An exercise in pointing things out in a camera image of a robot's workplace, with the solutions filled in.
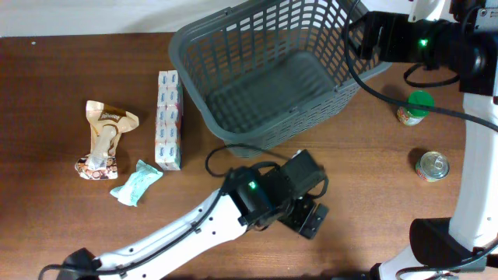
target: wooden table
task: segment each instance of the wooden table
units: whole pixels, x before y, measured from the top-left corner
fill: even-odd
[[[34,279],[46,264],[61,263],[80,247],[95,255],[124,247],[193,209],[221,184],[204,171],[204,159],[222,142],[211,134],[185,93],[181,172],[166,172],[137,208],[109,195],[135,171],[154,163],[157,74],[172,69],[172,34],[129,34],[0,39],[0,278]],[[408,65],[392,66],[369,84],[406,98]],[[449,72],[417,72],[433,81]],[[432,89],[436,105],[461,110],[457,86]],[[89,151],[85,102],[99,100],[136,114],[140,126],[117,147],[119,178],[86,181],[74,170]],[[458,198],[465,125],[431,114],[409,128],[395,109],[359,91],[337,116],[275,148],[292,155],[308,149],[324,165],[330,208],[317,237],[306,240],[275,223],[203,253],[172,276],[263,278],[333,275],[370,269],[408,245],[415,218],[451,216]],[[437,183],[419,179],[416,160],[425,150],[448,157],[450,175]],[[214,170],[249,165],[222,152]],[[498,278],[498,271],[463,279]]]

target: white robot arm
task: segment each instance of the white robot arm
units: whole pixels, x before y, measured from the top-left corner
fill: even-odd
[[[247,148],[223,148],[236,146]],[[273,169],[261,174],[263,167]],[[307,193],[322,181],[319,195]],[[46,266],[38,279],[54,269],[60,271],[57,280],[158,280],[209,248],[276,220],[313,239],[328,213],[314,199],[325,194],[327,185],[328,178],[307,150],[283,166],[263,162],[240,167],[229,171],[222,187],[198,207],[145,239],[99,257],[85,248],[77,250],[64,264]]]
[[[468,92],[463,107],[470,116],[466,118],[465,160],[454,216],[414,221],[411,245],[392,260],[374,266],[370,278],[375,280],[436,279],[447,272],[437,268],[464,264],[467,271],[482,271],[486,259],[479,263],[479,255],[492,253],[498,244],[498,2],[452,0],[446,6],[461,23],[437,21],[444,6],[444,0],[418,0],[409,16],[369,12],[351,25],[366,26],[362,45],[348,44],[361,58],[369,59],[372,48],[379,47],[381,61],[418,62],[428,68],[444,65],[459,74],[460,89]],[[430,45],[417,46],[420,40]],[[407,82],[411,72],[405,73]],[[395,103],[364,84],[362,87]],[[434,111],[457,116],[448,110]]]

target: light blue wrapper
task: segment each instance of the light blue wrapper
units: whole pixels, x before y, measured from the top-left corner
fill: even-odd
[[[140,159],[137,162],[137,170],[130,176],[126,184],[115,187],[110,191],[110,194],[124,205],[137,207],[137,202],[147,191],[147,188],[162,176],[162,172]]]

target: gray plastic basket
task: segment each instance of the gray plastic basket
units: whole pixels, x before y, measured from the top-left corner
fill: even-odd
[[[226,144],[271,149],[340,112],[359,89],[341,39],[350,5],[249,1],[180,29],[170,59],[209,130]],[[360,4],[352,20],[365,12]],[[357,43],[359,30],[350,33]],[[376,55],[371,61],[351,55],[363,80],[390,66]]]

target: tissue package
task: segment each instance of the tissue package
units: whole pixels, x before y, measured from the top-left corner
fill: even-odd
[[[160,71],[156,113],[156,163],[163,170],[180,170],[183,93],[178,72]]]

